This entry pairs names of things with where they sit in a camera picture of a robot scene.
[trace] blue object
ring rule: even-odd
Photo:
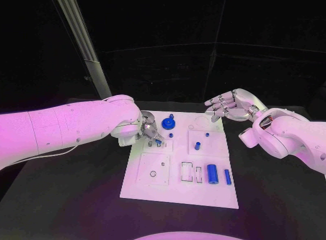
[[[225,170],[223,170],[223,173],[225,173],[226,184],[228,184],[228,185],[232,185],[229,170],[225,169]]]
[[[207,183],[209,184],[219,183],[217,168],[215,164],[207,165]]]
[[[176,121],[168,117],[161,121],[161,127],[166,130],[171,130],[176,127]]]
[[[194,149],[194,150],[199,150],[199,149],[200,149],[200,143],[199,143],[199,142],[196,142],[193,149]]]

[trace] white pegboard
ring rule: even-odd
[[[222,120],[212,123],[210,117],[203,113],[150,112],[166,145],[157,147],[153,142],[150,147],[148,140],[141,138],[131,146],[119,197],[238,209]],[[161,121],[170,114],[174,116],[176,127],[166,130]],[[197,153],[191,151],[194,142],[200,142]],[[181,162],[191,163],[187,173],[183,173],[186,169]],[[209,164],[216,165],[217,184],[207,182]],[[229,170],[230,185],[226,185],[225,169]],[[183,181],[181,174],[191,174],[191,181]]]

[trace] small hole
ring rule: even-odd
[[[326,160],[326,154],[324,154],[324,153],[320,155],[320,160],[321,160],[321,161]]]

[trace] black table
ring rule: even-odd
[[[204,111],[194,103],[137,105]],[[307,116],[301,107],[285,108]],[[238,134],[249,126],[223,119],[239,209],[119,198],[131,147],[106,136],[24,165],[0,202],[0,240],[130,240],[171,231],[326,240],[324,175],[294,156],[277,159],[259,146],[246,148]]]

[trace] robotic arm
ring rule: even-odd
[[[249,127],[238,135],[245,146],[256,144],[278,159],[294,155],[317,172],[326,174],[326,122],[310,122],[301,115],[279,108],[268,109],[243,89],[235,89],[204,102],[212,121],[226,117],[249,120]]]
[[[0,114],[0,170],[24,158],[89,143],[108,134],[118,138],[121,147],[141,137],[164,140],[153,114],[140,111],[130,96]]]

